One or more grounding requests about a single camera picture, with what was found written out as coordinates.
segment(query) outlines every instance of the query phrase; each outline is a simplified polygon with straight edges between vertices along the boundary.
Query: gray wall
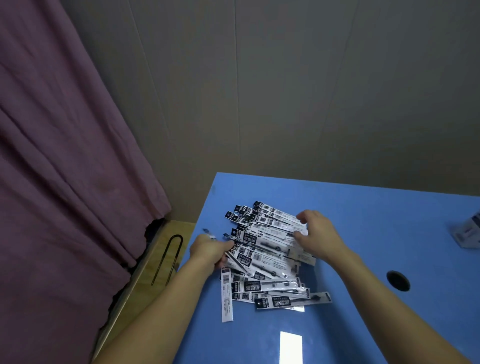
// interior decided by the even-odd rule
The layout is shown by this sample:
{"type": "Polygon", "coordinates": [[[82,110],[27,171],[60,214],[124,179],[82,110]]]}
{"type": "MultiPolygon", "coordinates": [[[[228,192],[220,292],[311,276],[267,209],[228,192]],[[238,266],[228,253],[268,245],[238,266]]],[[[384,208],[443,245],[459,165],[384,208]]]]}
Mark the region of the gray wall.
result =
{"type": "Polygon", "coordinates": [[[217,171],[480,194],[473,1],[62,3],[174,219],[217,171]]]}

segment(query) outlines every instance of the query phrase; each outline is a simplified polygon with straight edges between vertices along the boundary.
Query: curtain fold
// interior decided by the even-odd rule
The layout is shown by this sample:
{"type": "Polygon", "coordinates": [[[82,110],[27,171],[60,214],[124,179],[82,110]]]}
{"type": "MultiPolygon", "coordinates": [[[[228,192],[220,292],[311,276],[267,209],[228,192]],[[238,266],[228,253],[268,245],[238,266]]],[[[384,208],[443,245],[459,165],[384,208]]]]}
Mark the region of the curtain fold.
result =
{"type": "Polygon", "coordinates": [[[0,29],[0,362],[86,363],[170,204],[59,1],[0,29]]]}

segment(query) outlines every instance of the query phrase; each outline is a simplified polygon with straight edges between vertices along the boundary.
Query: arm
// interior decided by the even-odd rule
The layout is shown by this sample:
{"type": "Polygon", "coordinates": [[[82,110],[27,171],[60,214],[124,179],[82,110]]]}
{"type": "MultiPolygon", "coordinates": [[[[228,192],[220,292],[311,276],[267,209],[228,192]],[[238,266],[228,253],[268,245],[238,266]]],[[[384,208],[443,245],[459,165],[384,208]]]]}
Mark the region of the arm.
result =
{"type": "Polygon", "coordinates": [[[225,262],[233,242],[199,235],[190,259],[165,290],[95,359],[94,364],[170,364],[214,266],[225,262]]]}
{"type": "Polygon", "coordinates": [[[389,364],[470,363],[364,265],[318,211],[297,215],[308,222],[308,236],[298,231],[298,243],[339,274],[370,334],[389,364]]]}

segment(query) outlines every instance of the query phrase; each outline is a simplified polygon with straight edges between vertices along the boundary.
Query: blue tabletop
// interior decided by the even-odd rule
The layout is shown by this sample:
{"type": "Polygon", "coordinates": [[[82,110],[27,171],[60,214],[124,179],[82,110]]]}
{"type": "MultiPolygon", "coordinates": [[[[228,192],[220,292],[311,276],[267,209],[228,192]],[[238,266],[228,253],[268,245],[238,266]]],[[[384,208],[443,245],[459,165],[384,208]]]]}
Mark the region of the blue tabletop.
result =
{"type": "MultiPolygon", "coordinates": [[[[345,243],[400,299],[453,346],[480,363],[480,250],[463,249],[449,227],[480,208],[480,197],[218,173],[189,242],[208,228],[221,237],[234,224],[235,205],[262,201],[292,215],[315,209],[331,219],[345,243]],[[410,281],[392,288],[386,273],[410,281]]],[[[189,258],[185,254],[182,264],[189,258]]],[[[220,282],[206,282],[175,363],[279,363],[280,332],[301,336],[304,363],[385,363],[339,276],[325,262],[303,265],[312,291],[329,291],[332,304],[305,312],[256,311],[233,303],[233,322],[221,322],[220,282]]]]}

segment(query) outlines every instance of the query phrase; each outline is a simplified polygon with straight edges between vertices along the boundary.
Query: hand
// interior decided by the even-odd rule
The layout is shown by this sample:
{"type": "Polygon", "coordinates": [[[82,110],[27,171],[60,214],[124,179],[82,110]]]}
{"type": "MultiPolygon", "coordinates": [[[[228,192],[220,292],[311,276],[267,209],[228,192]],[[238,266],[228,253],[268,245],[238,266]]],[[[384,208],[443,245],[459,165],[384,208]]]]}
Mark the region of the hand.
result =
{"type": "Polygon", "coordinates": [[[295,231],[298,244],[310,254],[331,264],[349,249],[338,235],[332,222],[318,211],[305,210],[297,215],[302,224],[308,223],[308,235],[295,231]]]}
{"type": "Polygon", "coordinates": [[[222,268],[227,262],[225,252],[233,247],[233,241],[220,242],[212,240],[208,235],[198,235],[190,247],[190,259],[204,264],[212,274],[215,268],[222,268]]]}

